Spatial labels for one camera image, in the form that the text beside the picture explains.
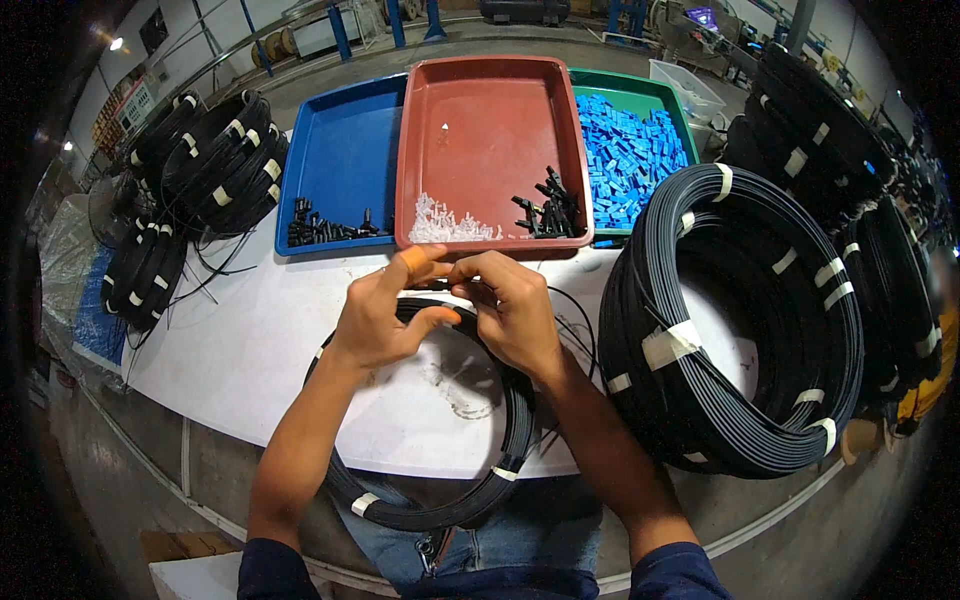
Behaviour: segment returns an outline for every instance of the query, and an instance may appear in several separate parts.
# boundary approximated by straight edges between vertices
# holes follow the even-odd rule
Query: plastic tray
[[[700,79],[678,64],[650,59],[650,79],[671,85],[684,112],[697,125],[706,125],[727,105]]]
[[[697,147],[693,143],[690,127],[686,124],[684,110],[676,91],[668,84],[654,82],[642,77],[593,71],[590,69],[568,69],[570,82],[575,96],[600,94],[607,98],[617,110],[635,112],[641,118],[650,116],[651,110],[666,110],[677,130],[677,136],[684,145],[687,161],[690,164],[700,162]],[[606,235],[629,235],[631,229],[597,229],[597,237]]]
[[[534,188],[552,166],[578,201],[584,235],[519,239],[514,195],[541,204]],[[503,239],[449,244],[453,252],[580,248],[593,239],[587,151],[566,65],[556,59],[487,56],[424,60],[410,70],[396,161],[396,242],[410,246],[425,192],[459,221],[467,212]],[[516,236],[510,239],[508,234]]]
[[[396,147],[406,73],[341,87],[300,105],[283,173],[274,248],[281,256],[394,244],[393,236],[287,247],[294,199],[321,218],[359,227],[364,209],[381,230],[394,215]]]

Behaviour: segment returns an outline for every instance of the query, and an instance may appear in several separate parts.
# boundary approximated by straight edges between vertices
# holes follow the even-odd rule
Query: concrete floor
[[[600,45],[583,29],[496,28],[483,23],[447,27],[448,43],[412,45],[358,56],[347,64],[298,67],[296,76],[266,92],[276,123],[293,127],[300,103],[340,85],[401,71],[417,60],[458,55],[523,54],[560,58],[570,66],[647,76],[642,55]],[[408,33],[413,40],[422,34]],[[742,110],[746,92],[708,80],[727,102],[732,118]],[[135,443],[178,484],[182,418],[130,391],[97,396]],[[133,458],[83,394],[51,402],[49,422],[70,473],[76,495],[96,533],[105,563],[123,587],[118,595],[156,597],[140,558],[141,529],[209,531],[214,527],[184,506]],[[713,561],[721,582],[740,598],[848,598],[859,587],[896,534],[912,495],[924,479],[926,457],[936,438],[936,423],[926,423],[894,455],[881,453],[844,468],[826,488],[781,523]],[[262,450],[192,424],[190,488],[192,496],[245,526],[248,494]],[[837,460],[836,452],[821,468]],[[818,468],[775,481],[742,481],[672,471],[678,495],[701,542],[717,540],[778,507],[819,475]],[[607,514],[597,576],[629,570],[625,532]],[[375,573],[336,517],[321,491],[301,528],[306,555]],[[626,597],[626,593],[617,594]]]

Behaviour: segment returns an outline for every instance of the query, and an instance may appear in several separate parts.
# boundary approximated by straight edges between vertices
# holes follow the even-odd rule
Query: white plastic bin
[[[680,97],[686,120],[694,125],[706,125],[727,105],[713,90],[678,64],[650,59],[650,79],[669,84]]]

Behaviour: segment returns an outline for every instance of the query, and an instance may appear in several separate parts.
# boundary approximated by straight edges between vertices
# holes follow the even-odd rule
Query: red tray
[[[546,179],[547,165],[580,205],[580,237],[519,239],[529,231],[515,223],[526,216],[511,198],[542,204],[546,199],[534,184]],[[459,57],[422,60],[410,70],[396,161],[394,235],[400,247],[411,245],[420,192],[446,203],[457,221],[469,212],[494,232],[503,227],[502,240],[450,243],[452,252],[586,246],[593,239],[588,181],[580,117],[561,61]]]

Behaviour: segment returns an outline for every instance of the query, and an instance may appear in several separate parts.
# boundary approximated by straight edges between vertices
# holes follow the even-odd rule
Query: jeans
[[[416,506],[386,477],[354,471],[368,490],[398,506]],[[415,545],[426,534],[388,529],[334,498],[340,519],[380,574],[397,589],[423,575]],[[593,572],[600,543],[599,500],[579,475],[520,480],[514,494],[476,529],[455,528],[436,576],[501,566],[552,566]]]

